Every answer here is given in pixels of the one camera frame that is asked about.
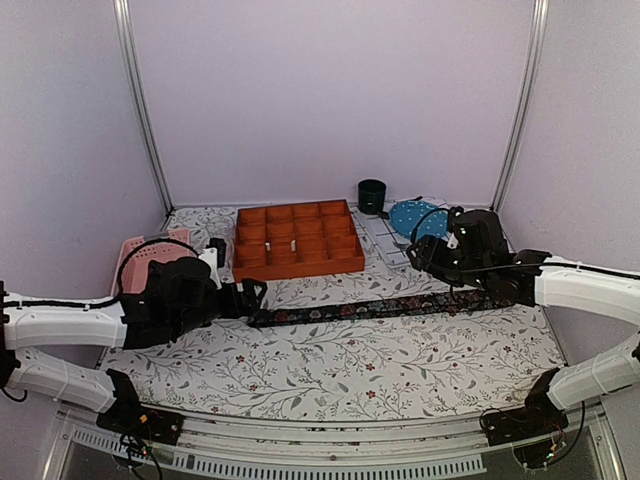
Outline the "dark floral tie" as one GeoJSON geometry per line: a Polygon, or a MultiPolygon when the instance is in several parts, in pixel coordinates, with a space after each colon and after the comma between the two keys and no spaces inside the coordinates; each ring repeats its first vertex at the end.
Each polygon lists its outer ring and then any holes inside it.
{"type": "Polygon", "coordinates": [[[512,302],[491,298],[480,290],[458,293],[437,292],[422,295],[362,301],[316,307],[259,310],[247,320],[252,328],[331,323],[363,319],[387,319],[446,313],[474,313],[513,306],[512,302]]]}

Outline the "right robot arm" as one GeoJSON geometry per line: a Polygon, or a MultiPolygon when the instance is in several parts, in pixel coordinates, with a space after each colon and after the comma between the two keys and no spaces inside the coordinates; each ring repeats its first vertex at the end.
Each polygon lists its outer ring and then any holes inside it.
{"type": "MultiPolygon", "coordinates": [[[[569,261],[547,251],[508,247],[498,215],[490,210],[433,208],[411,213],[412,267],[454,287],[469,286],[497,300],[558,307],[639,323],[635,272],[569,261]]],[[[542,374],[517,415],[517,427],[537,436],[556,413],[639,381],[639,336],[573,366],[542,374]]]]}

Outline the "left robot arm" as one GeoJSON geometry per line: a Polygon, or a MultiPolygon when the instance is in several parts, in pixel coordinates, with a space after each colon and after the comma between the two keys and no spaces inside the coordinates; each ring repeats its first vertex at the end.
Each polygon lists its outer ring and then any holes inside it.
{"type": "Polygon", "coordinates": [[[220,318],[260,310],[267,286],[261,281],[223,283],[209,263],[196,257],[152,260],[144,289],[91,301],[1,298],[1,385],[83,406],[111,417],[128,434],[148,426],[129,376],[89,370],[40,352],[42,346],[90,345],[143,350],[177,342],[220,318]]]}

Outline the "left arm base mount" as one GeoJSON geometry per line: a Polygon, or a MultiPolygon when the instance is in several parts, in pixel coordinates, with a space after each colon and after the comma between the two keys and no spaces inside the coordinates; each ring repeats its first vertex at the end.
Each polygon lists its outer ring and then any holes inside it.
{"type": "Polygon", "coordinates": [[[113,405],[100,413],[98,427],[119,434],[131,434],[145,442],[176,446],[182,432],[185,417],[166,410],[143,406],[113,405]]]}

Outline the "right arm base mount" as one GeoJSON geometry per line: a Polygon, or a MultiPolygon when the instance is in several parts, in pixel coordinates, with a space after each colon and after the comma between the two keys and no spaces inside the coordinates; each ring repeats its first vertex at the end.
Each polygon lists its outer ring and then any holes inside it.
{"type": "Polygon", "coordinates": [[[479,417],[480,428],[490,446],[559,433],[568,424],[568,418],[563,412],[546,415],[529,411],[526,407],[509,410],[489,408],[479,417]]]}

